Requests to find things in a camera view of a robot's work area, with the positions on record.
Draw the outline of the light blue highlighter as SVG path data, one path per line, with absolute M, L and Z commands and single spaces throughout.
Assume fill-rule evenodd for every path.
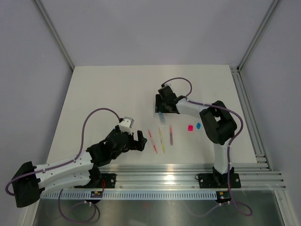
M 158 115 L 159 115 L 160 123 L 161 123 L 162 125 L 165 125 L 165 124 L 166 124 L 166 121 L 165 121 L 165 118 L 164 118 L 163 113 L 162 113 L 162 112 L 159 112 Z

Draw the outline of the thin red pen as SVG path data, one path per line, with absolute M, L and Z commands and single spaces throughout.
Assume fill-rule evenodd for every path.
M 151 141 L 151 144 L 152 144 L 152 146 L 153 146 L 153 149 L 154 149 L 155 153 L 158 154 L 158 151 L 157 151 L 155 142 L 154 142 L 154 140 L 153 140 L 153 136 L 152 136 L 152 134 L 151 134 L 151 132 L 150 132 L 149 129 L 148 129 L 148 134 L 149 134 L 149 136 L 150 136 L 150 141 Z

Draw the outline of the yellow highlighter pen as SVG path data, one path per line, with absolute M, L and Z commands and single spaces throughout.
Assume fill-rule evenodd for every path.
M 161 142 L 161 147 L 162 147 L 163 154 L 165 154 L 166 153 L 166 149 L 165 149 L 164 140 L 163 140 L 163 136 L 162 136 L 162 132 L 161 132 L 160 128 L 158 128 L 158 134 L 159 134 L 159 138 L 160 138 L 160 142 Z

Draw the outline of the grey purple marker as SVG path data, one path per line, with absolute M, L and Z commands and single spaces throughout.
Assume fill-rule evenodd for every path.
M 172 126 L 169 126 L 169 137 L 170 137 L 170 145 L 173 146 L 174 142 L 173 142 L 173 129 L 172 129 Z

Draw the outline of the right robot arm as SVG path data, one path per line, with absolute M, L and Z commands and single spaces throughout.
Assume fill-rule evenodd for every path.
M 177 96 L 168 85 L 162 85 L 155 101 L 155 112 L 189 115 L 202 121 L 208 139 L 214 145 L 214 166 L 209 177 L 218 186 L 225 186 L 233 173 L 230 141 L 237 124 L 222 101 L 211 105 L 189 101 Z

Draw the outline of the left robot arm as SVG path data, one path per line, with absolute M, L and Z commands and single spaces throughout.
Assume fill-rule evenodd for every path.
M 104 140 L 87 148 L 79 157 L 36 166 L 31 161 L 23 163 L 10 181 L 16 206 L 29 206 L 42 195 L 56 190 L 99 186 L 102 181 L 99 167 L 122 153 L 144 150 L 147 138 L 140 130 L 137 137 L 135 140 L 133 134 L 113 129 Z

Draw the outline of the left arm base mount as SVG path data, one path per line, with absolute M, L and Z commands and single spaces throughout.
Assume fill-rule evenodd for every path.
M 104 173 L 102 178 L 95 183 L 87 184 L 84 186 L 74 186 L 75 189 L 92 189 L 90 192 L 90 199 L 87 199 L 87 202 L 97 204 L 103 197 L 104 191 L 106 188 L 113 189 L 116 184 L 116 174 L 114 173 Z

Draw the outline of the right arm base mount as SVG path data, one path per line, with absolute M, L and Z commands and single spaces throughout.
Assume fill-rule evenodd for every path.
M 215 189 L 216 202 L 227 203 L 231 201 L 228 186 L 228 173 L 219 175 L 218 173 L 199 173 L 195 175 L 201 189 Z

